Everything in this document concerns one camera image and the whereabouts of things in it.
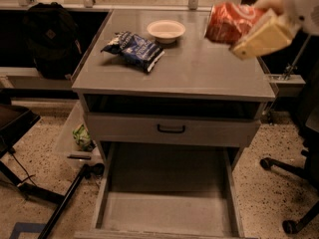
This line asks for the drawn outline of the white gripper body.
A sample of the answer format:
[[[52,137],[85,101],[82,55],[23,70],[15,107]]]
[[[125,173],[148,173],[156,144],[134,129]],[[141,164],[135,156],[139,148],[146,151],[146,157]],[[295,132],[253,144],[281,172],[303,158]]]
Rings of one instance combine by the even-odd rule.
[[[283,0],[283,8],[305,33],[319,35],[319,0]]]

